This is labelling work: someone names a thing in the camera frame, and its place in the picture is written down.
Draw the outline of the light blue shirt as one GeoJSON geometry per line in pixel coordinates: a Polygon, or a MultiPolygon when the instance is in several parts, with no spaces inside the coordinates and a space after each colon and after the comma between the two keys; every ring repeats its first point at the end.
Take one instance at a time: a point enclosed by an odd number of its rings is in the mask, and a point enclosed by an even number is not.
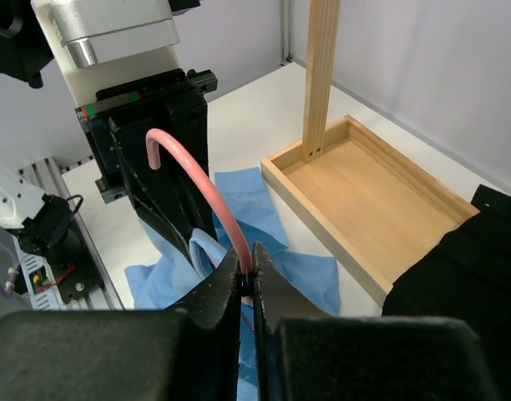
{"type": "MultiPolygon", "coordinates": [[[[323,312],[339,314],[341,298],[336,259],[291,251],[276,207],[257,168],[215,174],[215,187],[232,212],[248,246],[260,242],[276,270],[323,312]]],[[[144,232],[159,251],[151,265],[126,267],[124,273],[134,299],[134,309],[165,309],[207,278],[232,247],[217,218],[216,237],[201,229],[191,234],[190,255],[184,257],[149,224],[144,232]]]]}

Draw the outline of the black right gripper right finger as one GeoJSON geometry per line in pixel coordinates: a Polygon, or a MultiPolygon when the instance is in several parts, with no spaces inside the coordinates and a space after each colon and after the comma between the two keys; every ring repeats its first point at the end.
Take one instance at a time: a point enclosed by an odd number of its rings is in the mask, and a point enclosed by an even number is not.
{"type": "Polygon", "coordinates": [[[464,322],[333,317],[293,287],[260,243],[252,250],[262,400],[497,400],[464,322]]]}

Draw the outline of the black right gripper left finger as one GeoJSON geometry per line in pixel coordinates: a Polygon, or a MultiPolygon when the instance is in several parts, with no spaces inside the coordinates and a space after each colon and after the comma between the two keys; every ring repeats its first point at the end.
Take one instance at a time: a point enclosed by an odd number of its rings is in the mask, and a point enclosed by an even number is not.
{"type": "Polygon", "coordinates": [[[164,310],[0,319],[0,400],[233,400],[241,273],[219,267],[164,310]]]}

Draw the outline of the pink wire hanger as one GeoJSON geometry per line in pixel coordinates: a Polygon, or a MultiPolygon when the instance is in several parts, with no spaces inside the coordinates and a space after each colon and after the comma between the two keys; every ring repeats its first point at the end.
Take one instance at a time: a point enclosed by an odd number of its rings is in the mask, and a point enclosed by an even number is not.
{"type": "Polygon", "coordinates": [[[229,237],[240,263],[244,287],[248,288],[250,286],[250,275],[253,272],[253,262],[247,240],[228,205],[211,182],[209,176],[203,171],[189,151],[177,139],[162,129],[150,129],[145,136],[145,145],[150,169],[158,170],[161,167],[159,147],[162,147],[170,153],[196,185],[229,237]]]}

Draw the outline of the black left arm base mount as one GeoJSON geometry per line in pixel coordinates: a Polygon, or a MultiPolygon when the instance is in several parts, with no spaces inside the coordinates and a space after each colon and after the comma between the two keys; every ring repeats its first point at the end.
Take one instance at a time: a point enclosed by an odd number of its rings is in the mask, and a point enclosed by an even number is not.
{"type": "Polygon", "coordinates": [[[73,263],[51,266],[51,270],[64,304],[84,298],[104,284],[88,250],[83,251],[73,263]]]}

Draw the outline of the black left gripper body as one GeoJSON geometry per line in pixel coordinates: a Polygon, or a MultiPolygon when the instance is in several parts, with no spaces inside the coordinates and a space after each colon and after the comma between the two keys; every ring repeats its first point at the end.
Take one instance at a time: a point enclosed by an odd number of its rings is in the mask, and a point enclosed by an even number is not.
{"type": "Polygon", "coordinates": [[[162,129],[174,136],[208,171],[208,104],[217,89],[210,70],[168,72],[101,89],[75,114],[100,170],[96,186],[109,203],[139,184],[134,172],[149,172],[145,136],[162,129]]]}

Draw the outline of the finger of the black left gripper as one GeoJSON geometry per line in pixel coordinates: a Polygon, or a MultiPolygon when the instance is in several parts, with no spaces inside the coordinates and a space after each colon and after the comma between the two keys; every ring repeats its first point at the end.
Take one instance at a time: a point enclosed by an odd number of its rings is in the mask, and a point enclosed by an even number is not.
{"type": "Polygon", "coordinates": [[[149,167],[145,136],[152,120],[110,117],[108,124],[125,189],[139,218],[179,251],[184,261],[191,262],[190,237],[182,233],[185,224],[166,163],[158,170],[149,167]]]}
{"type": "Polygon", "coordinates": [[[174,141],[174,151],[164,152],[176,200],[180,203],[182,233],[190,237],[195,228],[215,238],[213,212],[200,189],[209,175],[208,105],[197,89],[170,95],[163,101],[166,109],[164,131],[174,141]]]}

